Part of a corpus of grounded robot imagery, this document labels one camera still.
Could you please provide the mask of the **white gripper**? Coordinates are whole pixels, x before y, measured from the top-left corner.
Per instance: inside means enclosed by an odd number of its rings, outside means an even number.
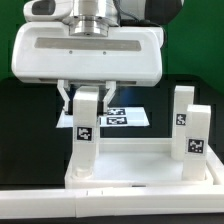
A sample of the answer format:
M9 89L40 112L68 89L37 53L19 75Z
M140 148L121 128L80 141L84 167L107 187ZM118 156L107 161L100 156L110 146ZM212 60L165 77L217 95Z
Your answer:
M12 71L23 82L55 83L71 114L70 82L105 83L102 114L121 85L154 86L162 77L159 27L111 27L106 37L71 36L61 22L30 22L15 39Z

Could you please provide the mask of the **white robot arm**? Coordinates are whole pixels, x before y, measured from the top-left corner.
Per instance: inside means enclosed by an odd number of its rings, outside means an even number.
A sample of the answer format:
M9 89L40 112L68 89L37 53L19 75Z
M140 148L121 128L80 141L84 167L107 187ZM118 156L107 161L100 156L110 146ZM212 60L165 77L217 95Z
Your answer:
M162 76L164 26L184 0L30 0L16 35L12 71L23 82L154 86Z

